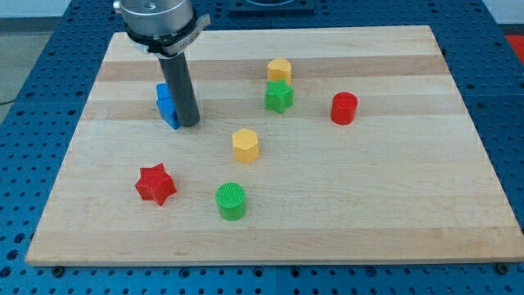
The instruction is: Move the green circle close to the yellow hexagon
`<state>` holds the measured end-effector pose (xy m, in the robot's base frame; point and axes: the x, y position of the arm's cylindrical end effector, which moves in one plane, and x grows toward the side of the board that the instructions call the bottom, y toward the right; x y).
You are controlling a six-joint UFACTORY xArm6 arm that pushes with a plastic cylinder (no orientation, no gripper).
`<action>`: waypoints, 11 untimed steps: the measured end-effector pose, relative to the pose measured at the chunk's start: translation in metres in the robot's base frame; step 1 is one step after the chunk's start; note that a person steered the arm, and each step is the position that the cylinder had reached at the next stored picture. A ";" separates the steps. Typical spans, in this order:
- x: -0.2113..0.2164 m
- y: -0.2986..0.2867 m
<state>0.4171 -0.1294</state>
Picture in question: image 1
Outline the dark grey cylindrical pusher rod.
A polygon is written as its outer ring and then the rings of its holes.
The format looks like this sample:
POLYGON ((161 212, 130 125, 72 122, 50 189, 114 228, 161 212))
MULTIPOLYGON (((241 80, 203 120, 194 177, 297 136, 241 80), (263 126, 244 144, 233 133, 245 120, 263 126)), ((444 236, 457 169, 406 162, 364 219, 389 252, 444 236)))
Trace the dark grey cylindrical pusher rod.
POLYGON ((192 127, 200 122, 200 112, 192 85, 185 53, 181 52, 170 59, 160 59, 179 124, 183 127, 192 127))

